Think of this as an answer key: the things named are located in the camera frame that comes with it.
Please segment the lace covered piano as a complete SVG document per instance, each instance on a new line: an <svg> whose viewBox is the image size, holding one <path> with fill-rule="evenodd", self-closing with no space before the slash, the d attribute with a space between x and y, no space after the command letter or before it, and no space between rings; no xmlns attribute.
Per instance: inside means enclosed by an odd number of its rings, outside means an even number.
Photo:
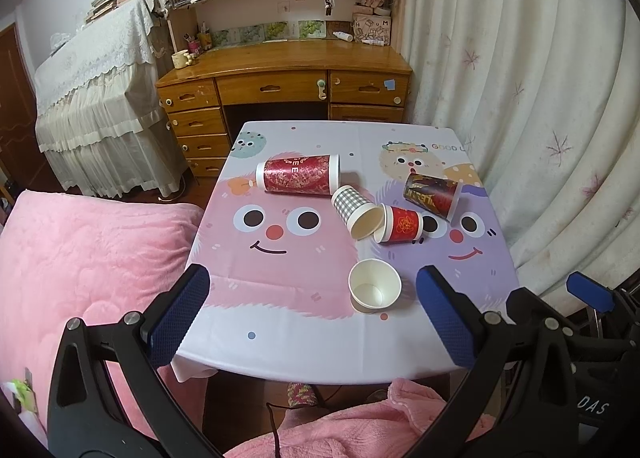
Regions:
<svg viewBox="0 0 640 458"><path fill-rule="evenodd" d="M180 190L186 160L156 88L174 68L167 14L166 0L129 0L37 69L37 145L64 189Z"/></svg>

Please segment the grey checkered paper cup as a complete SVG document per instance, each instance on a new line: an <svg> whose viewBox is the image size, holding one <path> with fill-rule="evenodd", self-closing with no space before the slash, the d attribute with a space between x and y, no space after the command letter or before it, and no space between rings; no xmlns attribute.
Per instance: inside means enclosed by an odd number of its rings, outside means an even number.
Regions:
<svg viewBox="0 0 640 458"><path fill-rule="evenodd" d="M338 188L331 202L355 240L371 236L384 222L383 208L352 185Z"/></svg>

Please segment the cartoon monster tablecloth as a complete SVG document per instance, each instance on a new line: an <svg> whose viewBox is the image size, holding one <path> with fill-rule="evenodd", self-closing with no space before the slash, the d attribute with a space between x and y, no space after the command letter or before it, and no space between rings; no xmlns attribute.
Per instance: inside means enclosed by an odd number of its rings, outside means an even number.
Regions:
<svg viewBox="0 0 640 458"><path fill-rule="evenodd" d="M339 155L341 180L375 204L405 205L411 173L462 185L450 222L427 215L417 241L355 240L329 198L257 186L272 158ZM399 274L390 308L352 302L348 275L365 259ZM456 133L400 123L248 122L235 137L198 228L190 261L210 291L171 366L179 380L217 371L283 382L372 384L454 366L416 300L433 265L481 311L502 311L518 278L488 193Z"/></svg>

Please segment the dark red illustrated cup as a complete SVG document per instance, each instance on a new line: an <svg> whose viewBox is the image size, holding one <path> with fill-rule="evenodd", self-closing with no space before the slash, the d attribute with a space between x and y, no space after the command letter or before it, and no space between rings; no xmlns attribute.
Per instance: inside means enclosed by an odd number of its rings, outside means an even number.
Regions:
<svg viewBox="0 0 640 458"><path fill-rule="evenodd" d="M421 174L410 174L405 182L405 200L450 222L456 212L462 185Z"/></svg>

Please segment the pink garment on lap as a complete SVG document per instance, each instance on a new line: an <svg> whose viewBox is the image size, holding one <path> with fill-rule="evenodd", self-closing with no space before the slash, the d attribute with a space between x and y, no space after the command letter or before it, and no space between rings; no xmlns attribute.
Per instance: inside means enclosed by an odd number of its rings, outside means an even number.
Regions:
<svg viewBox="0 0 640 458"><path fill-rule="evenodd" d="M337 412L320 406L309 384L288 386L288 409L269 433L228 457L401 457L416 444L446 402L428 386L396 379L379 402Z"/></svg>

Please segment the wooden desk with drawers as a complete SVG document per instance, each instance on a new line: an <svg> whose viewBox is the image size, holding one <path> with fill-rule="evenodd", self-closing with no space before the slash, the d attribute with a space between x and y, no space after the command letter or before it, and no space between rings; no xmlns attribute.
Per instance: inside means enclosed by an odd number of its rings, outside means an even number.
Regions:
<svg viewBox="0 0 640 458"><path fill-rule="evenodd" d="M216 178L247 121L401 122L411 69L389 46L263 43L202 55L156 88L196 178Z"/></svg>

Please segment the brown sleeve paper cup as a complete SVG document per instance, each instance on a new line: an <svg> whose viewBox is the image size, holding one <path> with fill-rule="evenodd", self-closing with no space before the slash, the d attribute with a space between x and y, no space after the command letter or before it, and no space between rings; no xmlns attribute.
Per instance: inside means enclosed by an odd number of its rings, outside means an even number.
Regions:
<svg viewBox="0 0 640 458"><path fill-rule="evenodd" d="M379 259L365 259L356 263L348 275L352 302L367 311L390 308L399 299L402 281L390 264Z"/></svg>

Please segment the pink fluffy blanket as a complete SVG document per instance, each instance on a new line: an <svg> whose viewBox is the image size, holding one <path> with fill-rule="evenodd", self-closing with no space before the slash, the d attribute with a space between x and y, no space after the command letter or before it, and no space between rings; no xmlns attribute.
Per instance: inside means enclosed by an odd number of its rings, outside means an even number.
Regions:
<svg viewBox="0 0 640 458"><path fill-rule="evenodd" d="M203 211L25 190L1 232L1 380L28 380L46 426L67 322L118 322L180 277Z"/></svg>

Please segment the small red paper cup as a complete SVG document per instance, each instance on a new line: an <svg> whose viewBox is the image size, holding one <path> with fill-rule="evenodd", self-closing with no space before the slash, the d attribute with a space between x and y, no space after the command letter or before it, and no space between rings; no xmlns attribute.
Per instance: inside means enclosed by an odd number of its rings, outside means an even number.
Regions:
<svg viewBox="0 0 640 458"><path fill-rule="evenodd" d="M382 205L383 222L373 233L378 244L417 241L423 233L423 218L413 210Z"/></svg>

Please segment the tall red patterned cup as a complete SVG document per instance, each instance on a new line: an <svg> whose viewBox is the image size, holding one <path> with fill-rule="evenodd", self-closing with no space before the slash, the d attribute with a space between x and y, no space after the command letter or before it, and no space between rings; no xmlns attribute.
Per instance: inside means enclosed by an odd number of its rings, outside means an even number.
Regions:
<svg viewBox="0 0 640 458"><path fill-rule="evenodd" d="M331 196L340 177L339 155L272 158L256 166L257 186L272 194Z"/></svg>

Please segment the white floral curtain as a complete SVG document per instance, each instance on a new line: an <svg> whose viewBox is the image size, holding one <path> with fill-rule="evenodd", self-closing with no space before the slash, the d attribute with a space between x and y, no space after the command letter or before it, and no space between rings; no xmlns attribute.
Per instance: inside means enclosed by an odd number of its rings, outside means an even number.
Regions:
<svg viewBox="0 0 640 458"><path fill-rule="evenodd" d="M524 287L564 314L582 272L639 267L639 18L628 0L405 0L409 118L446 126Z"/></svg>

